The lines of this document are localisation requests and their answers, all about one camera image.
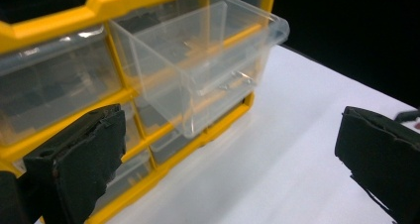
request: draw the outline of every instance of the plastic drawer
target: plastic drawer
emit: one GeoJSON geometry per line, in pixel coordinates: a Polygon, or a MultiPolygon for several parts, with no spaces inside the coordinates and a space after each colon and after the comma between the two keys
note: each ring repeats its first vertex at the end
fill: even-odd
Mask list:
{"type": "Polygon", "coordinates": [[[240,0],[210,0],[135,34],[119,21],[110,26],[140,92],[187,138],[254,90],[269,48],[288,35],[286,21],[240,0]]]}
{"type": "Polygon", "coordinates": [[[120,89],[103,26],[0,56],[0,145],[120,89]]]}
{"type": "MultiPolygon", "coordinates": [[[[200,0],[171,0],[151,7],[141,8],[131,13],[115,19],[118,25],[130,34],[135,34],[152,26],[166,22],[180,15],[186,14],[200,7],[200,0]]],[[[131,81],[131,85],[138,87],[139,74],[134,61],[134,55],[130,49],[130,39],[128,37],[116,37],[117,51],[120,54],[122,68],[126,78],[131,81]]]]}
{"type": "Polygon", "coordinates": [[[105,194],[96,201],[93,213],[148,176],[152,171],[150,158],[149,151],[144,150],[117,168],[115,178],[108,183],[105,194]]]}
{"type": "Polygon", "coordinates": [[[157,164],[162,164],[188,145],[192,139],[187,139],[178,131],[173,130],[151,145],[151,151],[157,164]]]}
{"type": "Polygon", "coordinates": [[[164,119],[143,97],[137,97],[135,99],[135,104],[147,134],[152,134],[167,123],[167,120],[164,119]]]}
{"type": "Polygon", "coordinates": [[[140,134],[137,129],[135,111],[131,102],[122,104],[121,108],[126,114],[126,149],[127,151],[130,151],[133,147],[139,144],[140,134]]]}

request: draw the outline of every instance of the open drawer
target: open drawer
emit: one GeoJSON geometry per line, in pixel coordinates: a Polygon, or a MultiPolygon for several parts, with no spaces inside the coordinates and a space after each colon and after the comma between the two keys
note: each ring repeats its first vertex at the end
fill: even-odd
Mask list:
{"type": "Polygon", "coordinates": [[[134,86],[187,138],[254,90],[269,48],[289,32],[285,20],[240,0],[204,1],[137,32],[110,23],[121,63],[134,65],[126,73],[140,78],[134,86]]]}

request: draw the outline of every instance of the clear plastic drawer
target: clear plastic drawer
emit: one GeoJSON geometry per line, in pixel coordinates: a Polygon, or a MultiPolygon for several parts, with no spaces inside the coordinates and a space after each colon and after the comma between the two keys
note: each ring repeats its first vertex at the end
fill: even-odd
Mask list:
{"type": "Polygon", "coordinates": [[[192,139],[187,139],[174,130],[151,145],[151,151],[157,164],[162,164],[188,145],[192,139]]]}
{"type": "Polygon", "coordinates": [[[0,56],[0,145],[119,90],[103,26],[0,56]]]}
{"type": "Polygon", "coordinates": [[[148,150],[140,152],[126,163],[121,164],[115,173],[115,178],[107,184],[106,192],[95,205],[94,213],[117,198],[130,187],[140,182],[152,171],[151,155],[148,150]]]}
{"type": "Polygon", "coordinates": [[[133,147],[139,144],[140,134],[137,129],[135,111],[131,102],[121,105],[121,109],[124,110],[126,114],[126,149],[130,151],[133,147]]]}
{"type": "Polygon", "coordinates": [[[286,40],[288,24],[240,0],[209,5],[131,33],[111,31],[122,61],[132,61],[150,105],[192,138],[260,82],[269,48],[286,40]]]}

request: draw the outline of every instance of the white table surface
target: white table surface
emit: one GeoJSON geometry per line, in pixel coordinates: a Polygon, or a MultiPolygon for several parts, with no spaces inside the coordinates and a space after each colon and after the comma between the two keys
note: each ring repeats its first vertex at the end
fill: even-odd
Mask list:
{"type": "Polygon", "coordinates": [[[334,156],[347,105],[413,109],[274,47],[250,112],[109,223],[390,224],[334,156]]]}

